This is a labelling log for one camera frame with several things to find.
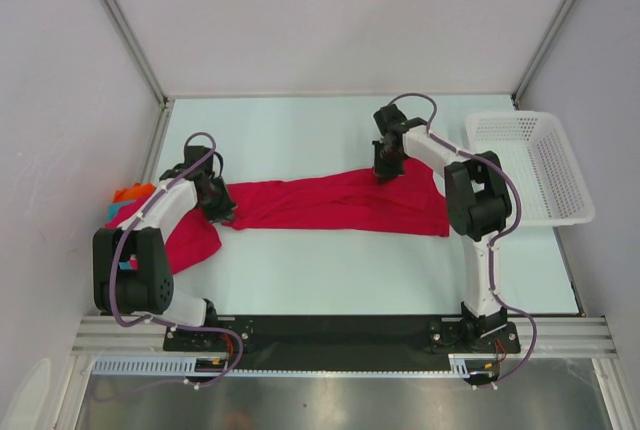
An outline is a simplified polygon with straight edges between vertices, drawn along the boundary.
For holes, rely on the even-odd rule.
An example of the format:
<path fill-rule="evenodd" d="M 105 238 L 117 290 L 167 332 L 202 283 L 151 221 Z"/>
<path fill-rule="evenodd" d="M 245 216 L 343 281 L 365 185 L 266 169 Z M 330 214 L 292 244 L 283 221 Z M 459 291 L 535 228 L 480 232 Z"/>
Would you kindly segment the white perforated plastic basket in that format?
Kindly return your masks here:
<path fill-rule="evenodd" d="M 536 111 L 481 112 L 466 118 L 469 147 L 492 151 L 514 182 L 521 224 L 560 227 L 591 222 L 595 209 L 561 122 Z"/>

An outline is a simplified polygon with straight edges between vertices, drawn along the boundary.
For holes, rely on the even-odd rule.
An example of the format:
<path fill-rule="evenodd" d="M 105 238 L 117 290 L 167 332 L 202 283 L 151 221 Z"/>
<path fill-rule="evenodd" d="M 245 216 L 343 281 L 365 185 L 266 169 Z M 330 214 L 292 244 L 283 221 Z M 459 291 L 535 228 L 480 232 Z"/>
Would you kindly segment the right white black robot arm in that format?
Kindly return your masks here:
<path fill-rule="evenodd" d="M 379 181 L 403 175 L 410 158 L 444 179 L 449 225 L 462 237 L 466 263 L 460 339 L 469 349 L 484 351 L 508 323 L 499 297 L 497 239 L 513 210 L 510 180 L 495 153 L 472 154 L 434 133 L 428 121 L 407 118 L 394 103 L 377 110 L 373 119 L 380 132 L 373 143 Z"/>

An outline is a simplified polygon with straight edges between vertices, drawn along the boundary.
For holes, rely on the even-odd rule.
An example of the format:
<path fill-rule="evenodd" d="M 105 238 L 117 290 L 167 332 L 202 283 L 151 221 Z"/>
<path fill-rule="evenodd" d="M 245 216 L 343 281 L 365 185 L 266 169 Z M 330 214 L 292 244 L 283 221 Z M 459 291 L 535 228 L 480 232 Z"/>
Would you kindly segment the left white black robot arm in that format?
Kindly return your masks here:
<path fill-rule="evenodd" d="M 184 326 L 187 339 L 207 350 L 221 337 L 215 306 L 178 290 L 174 277 L 221 249 L 215 226 L 230 222 L 236 205 L 214 148 L 188 145 L 183 156 L 150 195 L 122 208 L 94 234 L 93 298 L 125 326 L 147 319 Z"/>

